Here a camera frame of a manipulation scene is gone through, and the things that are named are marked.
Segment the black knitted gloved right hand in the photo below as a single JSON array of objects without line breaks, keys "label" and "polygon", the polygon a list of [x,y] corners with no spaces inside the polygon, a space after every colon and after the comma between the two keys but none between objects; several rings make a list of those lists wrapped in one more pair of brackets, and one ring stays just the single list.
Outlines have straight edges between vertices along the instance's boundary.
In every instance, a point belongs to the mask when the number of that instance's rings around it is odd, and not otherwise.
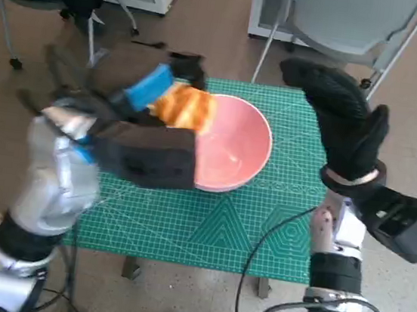
[{"label": "black knitted gloved right hand", "polygon": [[370,108],[344,70],[295,57],[282,61],[280,69],[284,84],[301,89],[316,113],[328,168],[346,181],[373,171],[389,132],[389,107]]}]

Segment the black left hand blue tape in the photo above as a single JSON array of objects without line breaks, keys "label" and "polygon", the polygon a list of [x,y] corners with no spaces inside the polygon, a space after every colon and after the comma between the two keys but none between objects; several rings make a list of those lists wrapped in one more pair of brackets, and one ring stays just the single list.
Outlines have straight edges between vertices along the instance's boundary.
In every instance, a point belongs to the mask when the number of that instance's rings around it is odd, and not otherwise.
[{"label": "black left hand blue tape", "polygon": [[169,51],[164,62],[113,93],[104,94],[94,86],[88,87],[88,105],[102,119],[142,127],[167,127],[154,108],[155,102],[168,95],[181,79],[184,87],[205,90],[202,60],[201,55]]}]

